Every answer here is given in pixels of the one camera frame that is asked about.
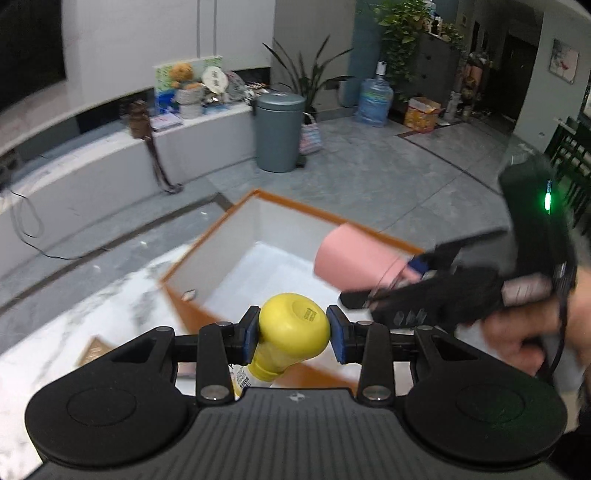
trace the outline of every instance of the cabinet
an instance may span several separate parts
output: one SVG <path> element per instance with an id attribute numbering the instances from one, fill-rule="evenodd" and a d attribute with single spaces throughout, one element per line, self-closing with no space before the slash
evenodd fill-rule
<path id="1" fill-rule="evenodd" d="M 394 90 L 409 98 L 427 97 L 445 108 L 459 61 L 459 50 L 435 35 L 422 32 L 415 56 L 414 80 L 394 87 Z M 395 108 L 405 111 L 406 103 L 399 103 Z"/>

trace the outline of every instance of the circular pad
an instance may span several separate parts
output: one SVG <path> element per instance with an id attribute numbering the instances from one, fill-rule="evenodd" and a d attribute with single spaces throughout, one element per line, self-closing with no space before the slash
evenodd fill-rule
<path id="1" fill-rule="evenodd" d="M 181 433 L 187 403 L 142 364 L 104 362 L 37 392 L 25 412 L 31 441 L 47 459 L 83 468 L 136 462 Z"/>
<path id="2" fill-rule="evenodd" d="M 473 466 L 541 460 L 566 427 L 566 408 L 547 384 L 505 365 L 450 362 L 407 395 L 405 420 L 433 449 Z"/>

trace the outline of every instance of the human hand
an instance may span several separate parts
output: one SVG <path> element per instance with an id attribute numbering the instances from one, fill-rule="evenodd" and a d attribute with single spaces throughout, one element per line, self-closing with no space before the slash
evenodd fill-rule
<path id="1" fill-rule="evenodd" d="M 540 369 L 544 352 L 523 342 L 558 333 L 559 328 L 556 298 L 495 312 L 482 322 L 482 332 L 489 346 L 506 363 L 530 375 Z M 577 352 L 584 368 L 591 365 L 591 271 L 581 267 L 577 272 L 577 285 L 569 296 L 566 344 Z"/>

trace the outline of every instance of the dark doorway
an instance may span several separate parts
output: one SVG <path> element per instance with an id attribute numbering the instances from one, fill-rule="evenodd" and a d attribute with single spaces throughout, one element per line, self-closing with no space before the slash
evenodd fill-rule
<path id="1" fill-rule="evenodd" d="M 470 53 L 476 51 L 478 48 L 478 33 L 480 32 L 480 24 L 474 22 L 474 28 L 472 29 L 472 41 L 470 42 Z"/>
<path id="2" fill-rule="evenodd" d="M 498 113 L 513 120 L 525 101 L 530 86 L 531 72 L 534 69 L 538 48 L 513 35 L 507 35 L 501 59 L 501 68 L 493 71 L 487 93 L 491 105 Z"/>

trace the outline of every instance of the yellow bottle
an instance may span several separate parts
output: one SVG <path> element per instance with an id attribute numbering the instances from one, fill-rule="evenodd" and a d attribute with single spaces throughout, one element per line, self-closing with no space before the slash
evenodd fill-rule
<path id="1" fill-rule="evenodd" d="M 320 355 L 330 340 L 322 309 L 297 293 L 271 297 L 259 314 L 259 343 L 252 362 L 233 369 L 237 396 L 245 387 L 268 387 L 290 365 Z"/>

